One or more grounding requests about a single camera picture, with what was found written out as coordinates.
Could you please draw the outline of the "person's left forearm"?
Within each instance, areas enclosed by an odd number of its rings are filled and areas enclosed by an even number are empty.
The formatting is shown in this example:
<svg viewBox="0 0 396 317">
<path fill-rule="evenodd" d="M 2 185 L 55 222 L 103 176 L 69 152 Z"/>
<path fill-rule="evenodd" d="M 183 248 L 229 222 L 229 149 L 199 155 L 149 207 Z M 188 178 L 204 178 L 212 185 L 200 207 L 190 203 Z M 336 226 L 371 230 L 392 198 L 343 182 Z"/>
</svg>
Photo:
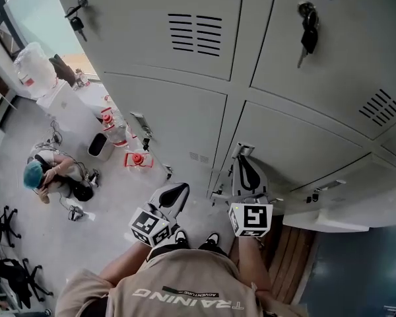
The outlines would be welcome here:
<svg viewBox="0 0 396 317">
<path fill-rule="evenodd" d="M 138 272 L 151 250 L 150 246 L 136 242 L 126 252 L 111 261 L 98 276 L 115 287 L 122 279 Z"/>
</svg>

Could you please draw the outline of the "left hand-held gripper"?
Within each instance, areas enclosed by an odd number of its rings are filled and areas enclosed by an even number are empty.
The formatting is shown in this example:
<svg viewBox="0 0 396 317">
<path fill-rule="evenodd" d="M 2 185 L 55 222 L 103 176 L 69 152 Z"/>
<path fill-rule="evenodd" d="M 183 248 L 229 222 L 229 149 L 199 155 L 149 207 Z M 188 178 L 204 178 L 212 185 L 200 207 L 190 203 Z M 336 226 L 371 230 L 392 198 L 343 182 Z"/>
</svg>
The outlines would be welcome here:
<svg viewBox="0 0 396 317">
<path fill-rule="evenodd" d="M 129 228 L 140 242 L 154 248 L 179 228 L 176 217 L 189 197 L 189 184 L 180 182 L 158 188 L 150 200 L 138 207 Z"/>
</svg>

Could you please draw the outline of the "person's left shoe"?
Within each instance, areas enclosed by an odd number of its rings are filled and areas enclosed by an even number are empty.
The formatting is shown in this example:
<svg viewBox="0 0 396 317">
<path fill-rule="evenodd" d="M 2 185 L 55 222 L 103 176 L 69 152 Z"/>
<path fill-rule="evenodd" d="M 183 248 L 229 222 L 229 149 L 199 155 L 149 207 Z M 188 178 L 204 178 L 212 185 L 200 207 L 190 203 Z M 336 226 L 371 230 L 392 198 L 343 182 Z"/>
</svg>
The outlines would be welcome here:
<svg viewBox="0 0 396 317">
<path fill-rule="evenodd" d="M 175 245 L 179 248 L 189 248 L 189 241 L 184 230 L 179 229 L 175 235 Z"/>
</svg>

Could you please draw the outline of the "grey trash bin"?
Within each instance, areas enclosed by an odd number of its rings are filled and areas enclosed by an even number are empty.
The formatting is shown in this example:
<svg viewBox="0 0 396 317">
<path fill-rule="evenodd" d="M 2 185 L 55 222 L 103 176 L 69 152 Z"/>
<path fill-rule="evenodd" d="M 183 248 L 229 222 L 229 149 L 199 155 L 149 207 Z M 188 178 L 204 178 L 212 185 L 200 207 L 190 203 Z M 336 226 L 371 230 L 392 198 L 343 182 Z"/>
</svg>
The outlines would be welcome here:
<svg viewBox="0 0 396 317">
<path fill-rule="evenodd" d="M 113 144 L 103 133 L 97 133 L 88 147 L 88 154 L 103 162 L 111 157 L 113 151 Z"/>
</svg>

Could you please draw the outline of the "beige printed t-shirt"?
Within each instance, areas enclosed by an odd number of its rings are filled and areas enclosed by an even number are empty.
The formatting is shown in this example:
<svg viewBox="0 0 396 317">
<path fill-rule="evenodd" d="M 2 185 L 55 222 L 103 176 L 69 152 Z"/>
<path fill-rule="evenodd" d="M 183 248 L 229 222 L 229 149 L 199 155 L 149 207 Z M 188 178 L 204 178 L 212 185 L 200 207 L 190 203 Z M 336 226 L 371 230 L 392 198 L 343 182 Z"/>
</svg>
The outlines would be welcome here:
<svg viewBox="0 0 396 317">
<path fill-rule="evenodd" d="M 309 317 L 244 285 L 230 259 L 204 250 L 159 255 L 113 285 L 77 273 L 57 300 L 56 317 Z"/>
</svg>

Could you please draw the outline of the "person's right forearm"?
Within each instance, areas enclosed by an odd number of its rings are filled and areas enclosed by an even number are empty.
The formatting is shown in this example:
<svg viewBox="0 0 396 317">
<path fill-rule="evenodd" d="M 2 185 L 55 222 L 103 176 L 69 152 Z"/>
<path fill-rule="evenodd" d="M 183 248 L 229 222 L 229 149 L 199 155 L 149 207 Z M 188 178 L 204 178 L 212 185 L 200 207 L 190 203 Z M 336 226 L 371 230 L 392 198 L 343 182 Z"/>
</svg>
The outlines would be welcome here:
<svg viewBox="0 0 396 317">
<path fill-rule="evenodd" d="M 242 282 L 248 287 L 255 285 L 257 290 L 270 291 L 271 280 L 260 252 L 256 238 L 239 237 L 239 272 Z"/>
</svg>

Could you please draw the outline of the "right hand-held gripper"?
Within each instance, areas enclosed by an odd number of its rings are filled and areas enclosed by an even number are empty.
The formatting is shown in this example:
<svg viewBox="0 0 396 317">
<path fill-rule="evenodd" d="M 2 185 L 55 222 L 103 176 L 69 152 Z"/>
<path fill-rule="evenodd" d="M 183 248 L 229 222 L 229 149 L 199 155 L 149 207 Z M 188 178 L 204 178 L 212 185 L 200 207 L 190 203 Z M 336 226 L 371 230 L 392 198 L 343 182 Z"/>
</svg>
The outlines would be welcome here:
<svg viewBox="0 0 396 317">
<path fill-rule="evenodd" d="M 259 238 L 270 231 L 273 209 L 284 199 L 264 194 L 267 190 L 267 177 L 260 166 L 250 158 L 238 155 L 233 164 L 232 195 L 253 196 L 230 204 L 228 216 L 236 237 Z"/>
</svg>

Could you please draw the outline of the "large black-framed window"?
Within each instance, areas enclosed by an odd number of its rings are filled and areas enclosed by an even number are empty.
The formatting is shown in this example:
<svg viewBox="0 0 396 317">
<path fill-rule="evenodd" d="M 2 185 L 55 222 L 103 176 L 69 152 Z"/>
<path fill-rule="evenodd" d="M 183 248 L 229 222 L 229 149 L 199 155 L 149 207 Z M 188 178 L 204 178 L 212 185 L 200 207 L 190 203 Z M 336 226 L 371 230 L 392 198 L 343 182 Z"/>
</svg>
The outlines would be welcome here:
<svg viewBox="0 0 396 317">
<path fill-rule="evenodd" d="M 4 0 L 3 10 L 23 43 L 37 42 L 48 57 L 57 54 L 71 69 L 99 79 L 81 47 L 79 34 L 64 17 L 68 10 L 60 0 Z"/>
</svg>

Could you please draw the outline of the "dark bag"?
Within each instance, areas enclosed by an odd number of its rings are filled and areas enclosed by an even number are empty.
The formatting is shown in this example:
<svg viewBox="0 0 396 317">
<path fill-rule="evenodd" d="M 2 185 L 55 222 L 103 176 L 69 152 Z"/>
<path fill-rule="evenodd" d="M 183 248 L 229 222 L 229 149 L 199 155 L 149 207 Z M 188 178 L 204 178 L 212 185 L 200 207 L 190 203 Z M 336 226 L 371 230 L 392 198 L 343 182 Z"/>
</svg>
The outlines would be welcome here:
<svg viewBox="0 0 396 317">
<path fill-rule="evenodd" d="M 55 54 L 49 58 L 49 62 L 53 65 L 57 78 L 68 82 L 71 87 L 74 87 L 76 83 L 75 74 L 60 56 Z"/>
</svg>

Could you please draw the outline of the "white water dispenser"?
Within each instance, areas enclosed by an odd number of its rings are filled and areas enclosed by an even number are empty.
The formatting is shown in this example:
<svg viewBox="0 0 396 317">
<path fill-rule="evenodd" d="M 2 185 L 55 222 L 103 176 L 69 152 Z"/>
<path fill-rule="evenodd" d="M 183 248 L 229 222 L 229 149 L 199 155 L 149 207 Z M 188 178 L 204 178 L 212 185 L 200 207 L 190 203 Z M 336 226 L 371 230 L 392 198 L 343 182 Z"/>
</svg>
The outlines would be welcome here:
<svg viewBox="0 0 396 317">
<path fill-rule="evenodd" d="M 37 99 L 36 103 L 57 121 L 63 131 L 75 134 L 85 145 L 89 145 L 102 130 L 102 125 L 93 111 L 66 81 L 59 81 L 46 95 Z"/>
</svg>

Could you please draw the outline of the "blue cap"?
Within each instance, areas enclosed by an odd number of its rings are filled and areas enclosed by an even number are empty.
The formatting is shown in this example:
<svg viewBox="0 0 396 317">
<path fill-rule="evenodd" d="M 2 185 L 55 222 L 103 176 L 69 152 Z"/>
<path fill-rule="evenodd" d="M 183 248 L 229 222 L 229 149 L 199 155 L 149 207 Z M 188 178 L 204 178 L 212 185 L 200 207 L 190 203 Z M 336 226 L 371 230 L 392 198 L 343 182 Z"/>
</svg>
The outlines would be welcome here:
<svg viewBox="0 0 396 317">
<path fill-rule="evenodd" d="M 31 190 L 38 188 L 42 183 L 43 175 L 41 163 L 37 160 L 30 161 L 24 169 L 24 186 Z"/>
</svg>

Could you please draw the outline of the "grey metal locker cabinet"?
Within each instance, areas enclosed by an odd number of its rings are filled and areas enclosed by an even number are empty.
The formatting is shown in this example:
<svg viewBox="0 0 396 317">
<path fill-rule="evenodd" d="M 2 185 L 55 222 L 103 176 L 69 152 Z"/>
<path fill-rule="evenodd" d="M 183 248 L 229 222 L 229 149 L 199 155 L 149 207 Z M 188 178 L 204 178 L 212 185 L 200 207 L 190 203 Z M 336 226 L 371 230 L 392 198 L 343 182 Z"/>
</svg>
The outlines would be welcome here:
<svg viewBox="0 0 396 317">
<path fill-rule="evenodd" d="M 318 41 L 298 69 L 305 1 Z M 231 146 L 246 102 L 396 167 L 396 0 L 88 0 L 78 15 L 82 49 L 121 113 L 199 194 L 227 193 L 233 152 L 247 147 Z"/>
</svg>

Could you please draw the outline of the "wooden plank platform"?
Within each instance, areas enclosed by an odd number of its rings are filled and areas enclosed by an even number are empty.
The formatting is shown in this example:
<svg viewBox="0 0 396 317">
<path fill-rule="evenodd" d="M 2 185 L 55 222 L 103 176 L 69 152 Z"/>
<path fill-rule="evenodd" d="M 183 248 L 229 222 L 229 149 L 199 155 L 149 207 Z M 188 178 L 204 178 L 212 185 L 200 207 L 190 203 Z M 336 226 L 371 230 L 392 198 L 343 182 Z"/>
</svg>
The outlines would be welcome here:
<svg viewBox="0 0 396 317">
<path fill-rule="evenodd" d="M 271 294 L 290 304 L 298 290 L 317 233 L 279 225 L 271 235 L 266 253 Z"/>
</svg>

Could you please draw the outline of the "black and white handheld device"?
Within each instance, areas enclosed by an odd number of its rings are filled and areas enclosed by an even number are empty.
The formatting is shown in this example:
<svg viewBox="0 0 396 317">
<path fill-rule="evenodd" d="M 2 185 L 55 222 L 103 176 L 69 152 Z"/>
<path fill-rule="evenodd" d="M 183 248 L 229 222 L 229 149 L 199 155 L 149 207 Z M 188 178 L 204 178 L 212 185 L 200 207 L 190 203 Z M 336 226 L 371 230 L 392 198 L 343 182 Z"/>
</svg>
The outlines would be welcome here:
<svg viewBox="0 0 396 317">
<path fill-rule="evenodd" d="M 84 211 L 81 207 L 77 205 L 70 205 L 68 209 L 68 219 L 70 221 L 76 222 L 84 217 Z"/>
<path fill-rule="evenodd" d="M 98 188 L 100 173 L 97 169 L 93 168 L 86 172 L 84 179 L 88 182 L 89 186 Z"/>
</svg>

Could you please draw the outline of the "black round bag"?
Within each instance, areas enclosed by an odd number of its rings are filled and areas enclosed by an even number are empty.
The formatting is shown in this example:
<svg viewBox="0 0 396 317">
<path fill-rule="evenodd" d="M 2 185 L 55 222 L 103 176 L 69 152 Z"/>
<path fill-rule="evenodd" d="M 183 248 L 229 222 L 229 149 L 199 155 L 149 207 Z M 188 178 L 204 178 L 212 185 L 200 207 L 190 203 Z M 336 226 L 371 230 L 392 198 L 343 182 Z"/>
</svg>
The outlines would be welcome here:
<svg viewBox="0 0 396 317">
<path fill-rule="evenodd" d="M 87 202 L 92 199 L 94 195 L 91 186 L 84 185 L 82 182 L 73 182 L 71 189 L 75 199 L 80 202 Z"/>
</svg>

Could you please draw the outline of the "white curved counter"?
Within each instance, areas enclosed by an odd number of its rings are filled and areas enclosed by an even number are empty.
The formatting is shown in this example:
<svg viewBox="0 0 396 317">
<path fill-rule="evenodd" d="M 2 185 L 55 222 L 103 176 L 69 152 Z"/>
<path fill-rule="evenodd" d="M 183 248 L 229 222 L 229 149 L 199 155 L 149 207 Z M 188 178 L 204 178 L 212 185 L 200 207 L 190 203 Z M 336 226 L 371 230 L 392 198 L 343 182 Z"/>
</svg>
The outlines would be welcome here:
<svg viewBox="0 0 396 317">
<path fill-rule="evenodd" d="M 396 225 L 396 188 L 356 204 L 285 215 L 283 225 L 326 233 L 367 232 Z"/>
</svg>

